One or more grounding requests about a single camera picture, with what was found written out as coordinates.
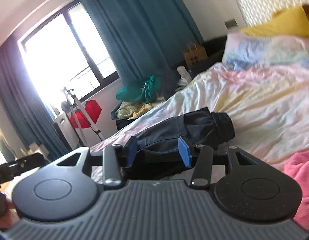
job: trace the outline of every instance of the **green cloth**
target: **green cloth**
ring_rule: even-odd
[[[156,92],[160,88],[160,78],[157,76],[150,76],[150,78],[146,81],[140,81],[121,88],[116,94],[116,99],[127,102],[142,101],[145,103],[150,103],[156,101]]]

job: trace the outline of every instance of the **window pane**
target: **window pane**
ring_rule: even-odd
[[[95,25],[82,4],[69,10],[72,24],[90,57],[105,78],[116,71]]]
[[[60,102],[65,97],[60,89],[74,88],[78,98],[100,84],[91,74],[64,16],[59,15],[25,44],[26,65],[36,89],[45,102]]]

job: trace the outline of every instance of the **pastel tie-dye bedding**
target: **pastel tie-dye bedding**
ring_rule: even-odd
[[[228,145],[283,171],[293,153],[309,148],[309,39],[283,36],[273,38],[276,43],[268,43],[272,47],[263,40],[263,45],[247,48],[242,36],[241,41],[229,38],[224,57],[228,63],[199,74],[185,89],[91,150],[125,144],[130,136],[165,119],[208,106],[231,117],[236,136]],[[275,55],[269,48],[275,49],[279,40]],[[223,170],[215,168],[212,180],[220,179]],[[92,178],[101,181],[101,176],[102,168],[94,169]]]

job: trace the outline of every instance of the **window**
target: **window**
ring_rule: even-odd
[[[61,109],[61,89],[84,101],[118,78],[96,27],[79,0],[67,5],[21,42],[41,99]]]

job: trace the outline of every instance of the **window sill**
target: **window sill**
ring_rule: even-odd
[[[79,101],[81,103],[86,101],[87,99],[89,99],[90,97],[92,97],[96,93],[98,93],[100,90],[102,90],[106,86],[110,85],[112,82],[116,81],[118,78],[119,78],[119,75],[118,75],[117,72],[112,73],[110,76],[107,76],[105,79],[102,80],[100,86],[98,86],[96,89],[92,90],[89,94],[85,95]]]

